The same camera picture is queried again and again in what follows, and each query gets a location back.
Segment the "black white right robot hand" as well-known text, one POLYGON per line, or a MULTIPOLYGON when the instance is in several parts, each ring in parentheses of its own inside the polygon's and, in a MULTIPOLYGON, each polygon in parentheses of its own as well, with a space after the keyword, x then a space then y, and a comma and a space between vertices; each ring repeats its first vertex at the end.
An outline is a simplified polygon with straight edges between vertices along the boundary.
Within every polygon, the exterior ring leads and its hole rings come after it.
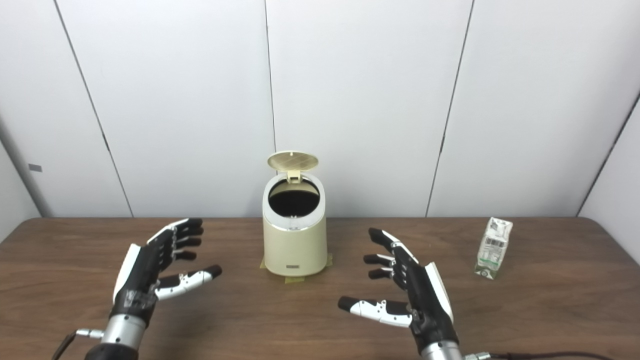
POLYGON ((461 360, 451 302, 437 265, 423 266, 403 242, 381 228, 371 227, 368 234, 389 252, 363 256, 366 264, 380 266, 368 272, 369 278, 393 280, 406 293, 407 301, 341 296, 338 307, 361 318, 409 329, 423 360, 461 360))

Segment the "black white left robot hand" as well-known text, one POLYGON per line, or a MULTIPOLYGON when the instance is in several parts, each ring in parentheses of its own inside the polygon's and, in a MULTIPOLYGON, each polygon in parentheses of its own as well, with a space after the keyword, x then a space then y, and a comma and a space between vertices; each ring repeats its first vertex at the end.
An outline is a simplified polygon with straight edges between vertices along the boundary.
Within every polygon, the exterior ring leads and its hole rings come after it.
POLYGON ((173 262, 192 261, 190 251, 201 245, 204 234, 201 218, 185 218, 165 225, 144 245, 131 244, 119 269, 109 317, 133 316, 150 324, 158 301, 182 296, 214 280, 222 267, 203 269, 162 277, 173 262))

